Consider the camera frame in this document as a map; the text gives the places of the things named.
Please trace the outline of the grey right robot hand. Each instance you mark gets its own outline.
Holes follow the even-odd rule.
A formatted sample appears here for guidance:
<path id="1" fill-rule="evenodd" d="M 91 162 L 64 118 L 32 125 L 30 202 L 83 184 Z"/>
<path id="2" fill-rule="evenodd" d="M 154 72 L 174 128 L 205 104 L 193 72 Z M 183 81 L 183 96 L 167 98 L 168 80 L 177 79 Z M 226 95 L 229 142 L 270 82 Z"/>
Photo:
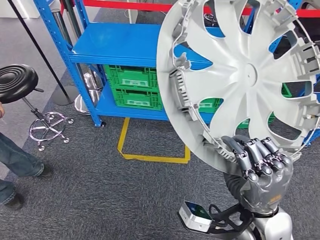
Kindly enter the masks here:
<path id="1" fill-rule="evenodd" d="M 228 190 L 243 207 L 260 215 L 275 212 L 294 172 L 293 161 L 270 137 L 223 136 L 234 153 L 241 175 L 224 173 Z"/>

